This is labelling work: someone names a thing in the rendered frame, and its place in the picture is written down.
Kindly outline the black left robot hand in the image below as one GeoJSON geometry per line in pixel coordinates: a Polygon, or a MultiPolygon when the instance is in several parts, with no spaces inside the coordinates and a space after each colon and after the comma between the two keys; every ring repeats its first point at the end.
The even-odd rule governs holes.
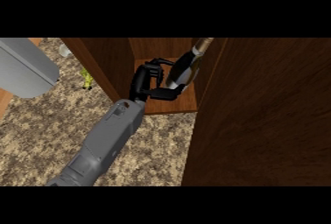
{"type": "Polygon", "coordinates": [[[173,66],[174,63],[162,58],[146,61],[137,68],[128,90],[131,101],[154,100],[174,101],[182,94],[185,85],[180,84],[174,89],[161,87],[164,70],[161,64],[173,66]]]}

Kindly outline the dark wine bottle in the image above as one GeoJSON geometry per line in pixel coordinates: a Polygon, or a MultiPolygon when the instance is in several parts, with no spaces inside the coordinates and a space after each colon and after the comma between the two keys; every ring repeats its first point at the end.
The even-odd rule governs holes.
{"type": "Polygon", "coordinates": [[[202,55],[210,47],[213,38],[199,38],[191,50],[179,57],[170,68],[164,87],[174,89],[180,84],[188,87],[199,72],[202,55]]]}

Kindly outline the brown wooden cabinet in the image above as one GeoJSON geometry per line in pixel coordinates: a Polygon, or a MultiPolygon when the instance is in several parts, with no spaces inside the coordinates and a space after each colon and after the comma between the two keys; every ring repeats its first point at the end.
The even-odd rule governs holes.
{"type": "MultiPolygon", "coordinates": [[[[115,102],[130,95],[130,81],[139,65],[154,58],[176,61],[198,38],[62,38],[83,67],[92,73],[108,98],[115,102]]],[[[146,114],[196,112],[202,103],[226,38],[216,38],[202,56],[201,71],[174,101],[148,100],[146,114]]]]}

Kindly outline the brown wooden cabinet door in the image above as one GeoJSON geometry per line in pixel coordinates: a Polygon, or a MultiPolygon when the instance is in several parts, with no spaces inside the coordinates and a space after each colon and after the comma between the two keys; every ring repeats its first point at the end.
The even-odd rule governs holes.
{"type": "Polygon", "coordinates": [[[227,39],[182,183],[331,186],[331,38],[227,39]]]}

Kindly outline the yellow-green small object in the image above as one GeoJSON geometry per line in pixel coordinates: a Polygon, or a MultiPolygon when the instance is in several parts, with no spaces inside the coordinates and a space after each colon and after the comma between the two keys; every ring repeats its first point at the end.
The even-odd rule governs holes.
{"type": "Polygon", "coordinates": [[[83,85],[83,89],[90,90],[92,89],[92,81],[93,81],[93,77],[87,71],[87,69],[83,67],[81,71],[80,71],[81,76],[84,77],[84,85],[83,85]]]}

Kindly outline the pale translucent small object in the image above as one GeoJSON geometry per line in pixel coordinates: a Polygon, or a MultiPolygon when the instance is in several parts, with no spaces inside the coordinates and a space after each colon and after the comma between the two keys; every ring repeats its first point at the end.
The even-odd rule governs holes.
{"type": "Polygon", "coordinates": [[[71,54],[71,51],[65,44],[62,44],[58,48],[58,53],[62,57],[66,57],[71,54]]]}

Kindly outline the grey appliance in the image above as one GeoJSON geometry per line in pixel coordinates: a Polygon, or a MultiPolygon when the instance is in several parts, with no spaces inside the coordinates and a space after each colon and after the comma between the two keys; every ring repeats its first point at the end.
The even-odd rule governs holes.
{"type": "Polygon", "coordinates": [[[58,84],[59,68],[28,38],[0,38],[0,88],[34,98],[58,84]]]}

